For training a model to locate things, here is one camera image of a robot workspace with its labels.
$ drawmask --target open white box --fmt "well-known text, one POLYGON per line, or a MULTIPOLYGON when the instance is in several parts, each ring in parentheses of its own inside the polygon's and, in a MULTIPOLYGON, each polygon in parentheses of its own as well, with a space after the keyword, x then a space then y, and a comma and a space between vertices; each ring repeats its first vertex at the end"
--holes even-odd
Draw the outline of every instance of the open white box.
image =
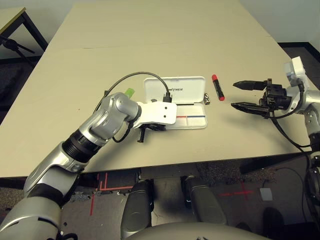
MULTIPOLYGON (((172 102, 177 104, 175 124, 166 129, 203 129, 208 125, 203 104, 206 79, 203 76, 162 77, 172 94, 172 102)), ((144 80, 146 103, 162 101, 166 90, 155 77, 144 80)))

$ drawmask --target cable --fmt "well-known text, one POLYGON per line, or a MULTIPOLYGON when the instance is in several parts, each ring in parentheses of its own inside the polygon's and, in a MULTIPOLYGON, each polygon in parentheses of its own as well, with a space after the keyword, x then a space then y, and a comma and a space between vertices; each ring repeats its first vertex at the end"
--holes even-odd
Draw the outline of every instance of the cable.
POLYGON ((291 112, 285 114, 285 115, 282 115, 282 116, 272 116, 272 117, 270 117, 271 119, 283 119, 285 117, 288 117, 288 116, 294 114, 298 109, 300 109, 300 107, 301 107, 301 105, 303 103, 305 86, 304 86, 303 83, 299 83, 298 84, 298 88, 299 88, 299 91, 300 91, 300 99, 299 99, 298 104, 296 105, 295 109, 292 110, 291 112))
POLYGON ((304 195, 305 195, 305 185, 304 185, 304 180, 302 179, 301 175, 294 169, 290 168, 290 167, 280 167, 280 168, 277 168, 275 171, 279 171, 279 170, 283 170, 283 169, 288 169, 288 170, 291 170, 293 171, 296 175, 298 175, 300 181, 301 181, 301 184, 302 184, 302 199, 301 199, 301 209, 302 209, 302 214, 303 214, 303 218, 304 218, 304 221, 307 223, 307 217, 306 217, 306 213, 305 213, 305 209, 304 209, 304 195))
POLYGON ((127 128, 124 135, 122 136, 122 138, 120 138, 119 140, 115 139, 115 137, 113 136, 112 139, 113 141, 115 141, 116 143, 121 143, 123 140, 125 140, 125 138, 129 135, 131 128, 127 128))
POLYGON ((280 124, 278 123, 276 118, 271 118, 272 123, 275 125, 275 127, 278 129, 278 131, 291 143, 293 144, 297 149, 299 149, 303 155, 305 156, 306 159, 306 171, 309 169, 310 167, 310 162, 309 162, 309 157, 307 155, 307 153, 302 149, 302 148, 306 148, 306 147, 310 147, 310 145, 304 145, 301 146, 299 144, 297 144, 296 142, 294 142, 291 138, 288 137, 288 135, 285 133, 285 131, 282 129, 282 127, 280 126, 280 124))
POLYGON ((290 137, 288 137, 288 135, 285 133, 285 131, 283 130, 283 128, 280 126, 279 122, 277 121, 276 118, 271 118, 272 123, 274 124, 274 126, 279 130, 279 132, 293 145, 298 146, 300 148, 308 148, 311 147, 311 145, 300 145, 296 142, 294 142, 290 137))
POLYGON ((160 82, 162 82, 162 84, 163 84, 164 87, 165 87, 166 96, 169 96, 169 97, 170 97, 170 92, 169 92, 168 85, 165 83, 165 81, 164 81, 161 77, 159 77, 158 75, 156 75, 156 74, 154 74, 154 73, 152 73, 152 72, 138 71, 138 72, 130 73, 130 74, 128 74, 128 75, 120 78, 118 81, 116 81, 116 82, 109 88, 109 90, 104 91, 103 97, 101 98, 101 100, 99 101, 98 105, 95 107, 95 109, 94 109, 93 112, 95 112, 95 111, 97 111, 97 110, 99 109, 102 100, 103 100, 106 96, 108 96, 109 93, 110 93, 119 83, 121 83, 123 80, 125 80, 125 79, 127 79, 127 78, 130 78, 130 77, 132 77, 132 76, 135 76, 135 75, 150 75, 150 76, 153 76, 153 77, 159 79, 160 82))

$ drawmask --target table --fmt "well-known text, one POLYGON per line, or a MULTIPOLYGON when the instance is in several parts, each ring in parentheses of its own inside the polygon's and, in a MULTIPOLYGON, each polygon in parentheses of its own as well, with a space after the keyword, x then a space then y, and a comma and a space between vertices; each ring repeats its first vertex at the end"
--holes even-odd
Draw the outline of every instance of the table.
MULTIPOLYGON (((86 172, 296 153, 271 121, 230 106, 257 103, 263 94, 235 88, 234 82, 272 78, 287 87, 288 61, 237 0, 77 3, 0 126, 0 176, 28 175, 92 114, 104 90, 137 71, 205 77, 207 128, 148 131, 145 143, 137 143, 133 131, 122 143, 109 141, 86 172), (212 74, 225 101, 217 98, 212 74)), ((143 101, 144 79, 133 77, 116 91, 133 88, 132 99, 143 101)), ((309 143, 303 116, 279 122, 295 141, 309 143)))
POLYGON ((23 24, 43 51, 45 51, 48 43, 25 11, 25 7, 0 9, 0 35, 8 38, 23 24))

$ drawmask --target white robot part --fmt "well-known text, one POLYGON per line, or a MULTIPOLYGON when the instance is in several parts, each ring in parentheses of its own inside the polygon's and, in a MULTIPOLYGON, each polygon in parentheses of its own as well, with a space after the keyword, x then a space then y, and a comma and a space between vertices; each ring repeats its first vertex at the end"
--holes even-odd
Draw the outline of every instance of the white robot part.
POLYGON ((172 102, 155 101, 150 103, 137 102, 141 107, 141 116, 134 122, 137 129, 143 124, 172 125, 177 119, 177 105, 172 102))

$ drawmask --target small metal object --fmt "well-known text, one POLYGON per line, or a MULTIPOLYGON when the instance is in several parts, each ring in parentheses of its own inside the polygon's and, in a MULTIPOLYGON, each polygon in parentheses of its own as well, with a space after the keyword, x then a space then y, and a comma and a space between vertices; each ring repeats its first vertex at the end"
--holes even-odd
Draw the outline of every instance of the small metal object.
POLYGON ((204 105, 209 105, 210 104, 210 99, 209 99, 208 93, 204 93, 203 102, 204 102, 204 105))

